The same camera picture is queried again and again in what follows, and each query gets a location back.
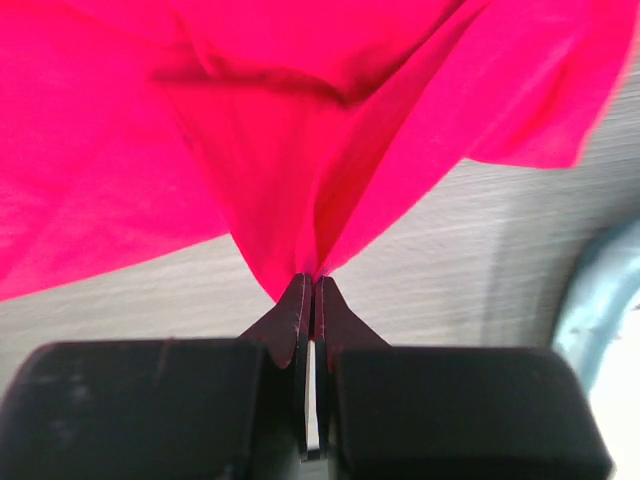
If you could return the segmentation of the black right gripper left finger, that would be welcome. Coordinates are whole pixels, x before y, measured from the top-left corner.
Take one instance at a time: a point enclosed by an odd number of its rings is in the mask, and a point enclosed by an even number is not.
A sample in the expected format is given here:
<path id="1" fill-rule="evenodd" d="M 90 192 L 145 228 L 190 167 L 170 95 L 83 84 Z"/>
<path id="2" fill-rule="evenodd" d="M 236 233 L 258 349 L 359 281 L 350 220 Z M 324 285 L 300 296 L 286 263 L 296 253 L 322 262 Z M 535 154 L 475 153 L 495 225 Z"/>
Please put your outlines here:
<path id="1" fill-rule="evenodd" d="M 56 342 L 1 404 L 5 479 L 294 479 L 307 455 L 313 284 L 236 338 Z"/>

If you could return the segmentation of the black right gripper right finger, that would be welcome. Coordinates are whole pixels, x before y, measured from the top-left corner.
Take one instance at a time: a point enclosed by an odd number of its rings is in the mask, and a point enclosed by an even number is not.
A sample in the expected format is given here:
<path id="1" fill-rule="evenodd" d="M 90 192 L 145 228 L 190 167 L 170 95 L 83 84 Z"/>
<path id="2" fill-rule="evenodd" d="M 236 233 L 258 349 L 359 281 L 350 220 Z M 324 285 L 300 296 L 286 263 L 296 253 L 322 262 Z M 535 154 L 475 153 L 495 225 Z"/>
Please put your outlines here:
<path id="1" fill-rule="evenodd" d="M 613 461 L 545 348 L 393 346 L 314 292 L 319 452 L 333 479 L 606 479 Z"/>

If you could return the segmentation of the red t shirt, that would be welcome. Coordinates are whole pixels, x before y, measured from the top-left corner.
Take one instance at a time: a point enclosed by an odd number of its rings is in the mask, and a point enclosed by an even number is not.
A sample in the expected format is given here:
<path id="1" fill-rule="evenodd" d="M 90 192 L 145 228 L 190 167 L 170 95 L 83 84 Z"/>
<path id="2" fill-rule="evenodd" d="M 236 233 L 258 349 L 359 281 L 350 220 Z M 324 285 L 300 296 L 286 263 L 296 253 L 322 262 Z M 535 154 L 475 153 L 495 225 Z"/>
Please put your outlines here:
<path id="1" fill-rule="evenodd" d="M 573 166 L 635 1 L 5 1 L 1 296 L 230 234 L 327 274 L 462 159 Z"/>

